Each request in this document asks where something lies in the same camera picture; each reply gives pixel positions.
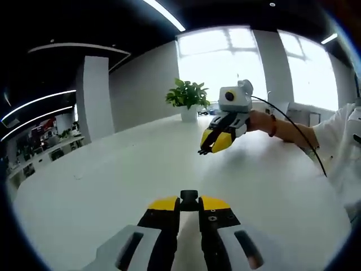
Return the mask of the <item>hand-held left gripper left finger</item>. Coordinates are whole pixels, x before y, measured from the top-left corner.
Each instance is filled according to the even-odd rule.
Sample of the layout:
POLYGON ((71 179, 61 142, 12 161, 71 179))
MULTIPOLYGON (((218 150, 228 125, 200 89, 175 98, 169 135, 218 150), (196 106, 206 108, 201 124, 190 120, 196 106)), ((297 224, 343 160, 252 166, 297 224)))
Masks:
POLYGON ((180 198, 151 203, 137 225, 127 225, 96 250, 83 270, 171 270, 177 250, 180 198))

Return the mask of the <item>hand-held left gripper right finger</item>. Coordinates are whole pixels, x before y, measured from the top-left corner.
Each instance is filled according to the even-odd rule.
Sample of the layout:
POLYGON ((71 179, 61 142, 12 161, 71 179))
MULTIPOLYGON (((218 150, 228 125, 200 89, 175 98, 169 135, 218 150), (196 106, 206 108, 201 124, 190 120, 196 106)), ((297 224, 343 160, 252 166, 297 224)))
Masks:
POLYGON ((208 270, 284 270, 281 249, 266 234, 241 223, 229 204, 199 197, 201 249, 208 270))

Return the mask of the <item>person's right hand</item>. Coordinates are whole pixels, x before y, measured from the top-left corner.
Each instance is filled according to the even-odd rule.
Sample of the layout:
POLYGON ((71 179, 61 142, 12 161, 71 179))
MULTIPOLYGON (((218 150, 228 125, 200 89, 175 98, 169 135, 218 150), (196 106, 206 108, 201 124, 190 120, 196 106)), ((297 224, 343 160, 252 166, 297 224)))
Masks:
POLYGON ((271 115, 257 111, 251 110, 249 114, 249 125, 248 132, 260 130, 268 134, 272 131, 272 117, 271 115))

